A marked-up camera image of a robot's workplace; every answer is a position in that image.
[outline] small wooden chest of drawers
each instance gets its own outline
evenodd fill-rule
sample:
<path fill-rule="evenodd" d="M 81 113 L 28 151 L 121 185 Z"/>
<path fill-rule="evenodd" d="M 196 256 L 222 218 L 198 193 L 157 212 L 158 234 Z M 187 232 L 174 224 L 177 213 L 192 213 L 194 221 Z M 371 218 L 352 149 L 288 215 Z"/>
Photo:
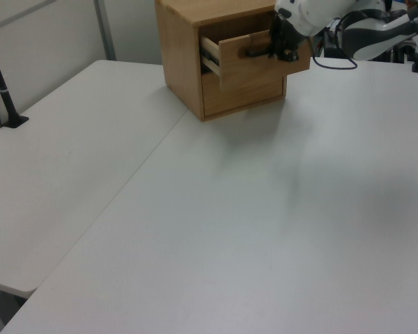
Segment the small wooden chest of drawers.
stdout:
<path fill-rule="evenodd" d="M 293 63 L 265 49 L 275 0 L 156 0 L 167 85 L 201 120 L 285 98 L 286 77 L 309 68 L 305 43 Z"/>

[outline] drawer handle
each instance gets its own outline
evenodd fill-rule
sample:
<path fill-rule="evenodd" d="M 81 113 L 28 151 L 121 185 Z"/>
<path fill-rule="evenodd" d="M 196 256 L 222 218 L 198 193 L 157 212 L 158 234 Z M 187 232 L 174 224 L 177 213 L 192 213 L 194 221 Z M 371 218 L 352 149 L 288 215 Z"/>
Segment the drawer handle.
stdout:
<path fill-rule="evenodd" d="M 246 50 L 245 55 L 246 57 L 250 57 L 250 58 L 256 58 L 256 57 L 268 55 L 268 58 L 271 58 L 274 55 L 274 47 L 271 44 L 266 49 L 261 50 L 261 51 Z M 277 58 L 280 61 L 287 61 L 291 63 L 293 61 L 299 60 L 299 54 L 297 53 L 297 51 L 285 50 L 283 53 L 279 52 L 279 55 Z"/>

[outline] white wall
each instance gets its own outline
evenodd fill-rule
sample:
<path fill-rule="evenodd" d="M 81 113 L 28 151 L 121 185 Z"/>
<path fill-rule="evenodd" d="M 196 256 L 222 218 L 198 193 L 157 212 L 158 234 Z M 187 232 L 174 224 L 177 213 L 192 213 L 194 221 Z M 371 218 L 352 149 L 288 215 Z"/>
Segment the white wall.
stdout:
<path fill-rule="evenodd" d="M 161 64 L 155 0 L 105 0 L 118 61 Z"/>
<path fill-rule="evenodd" d="M 0 67 L 19 113 L 100 59 L 93 0 L 56 0 L 0 28 Z"/>

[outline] white table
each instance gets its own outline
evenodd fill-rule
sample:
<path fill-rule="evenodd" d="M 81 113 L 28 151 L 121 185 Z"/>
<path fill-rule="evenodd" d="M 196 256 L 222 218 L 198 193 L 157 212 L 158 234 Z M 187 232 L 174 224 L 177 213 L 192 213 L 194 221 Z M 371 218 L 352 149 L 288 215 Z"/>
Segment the white table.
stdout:
<path fill-rule="evenodd" d="M 0 289 L 30 296 L 186 110 L 161 66 L 99 61 L 0 129 Z"/>
<path fill-rule="evenodd" d="M 418 74 L 312 64 L 284 103 L 187 112 L 13 333 L 417 334 Z"/>

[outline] wooden drawer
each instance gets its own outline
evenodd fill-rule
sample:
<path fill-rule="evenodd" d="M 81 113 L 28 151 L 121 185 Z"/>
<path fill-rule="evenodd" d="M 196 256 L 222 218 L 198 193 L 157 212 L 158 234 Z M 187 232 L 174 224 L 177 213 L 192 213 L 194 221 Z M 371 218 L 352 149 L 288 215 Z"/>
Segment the wooden drawer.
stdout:
<path fill-rule="evenodd" d="M 253 82 L 225 91 L 220 89 L 219 77 L 215 73 L 204 74 L 201 81 L 205 119 L 210 116 L 222 116 L 259 104 L 281 100 L 286 93 L 286 78 L 280 78 L 265 84 Z"/>
<path fill-rule="evenodd" d="M 275 0 L 155 0 L 167 86 L 201 120 L 280 100 L 286 76 L 309 68 L 300 60 L 250 58 L 265 49 Z"/>
<path fill-rule="evenodd" d="M 311 54 L 307 43 L 298 51 L 300 60 L 293 63 L 269 58 L 268 55 L 246 56 L 247 50 L 263 50 L 270 42 L 269 31 L 220 40 L 218 43 L 203 35 L 200 37 L 201 62 L 219 77 L 223 91 L 252 83 L 268 84 L 309 67 Z"/>

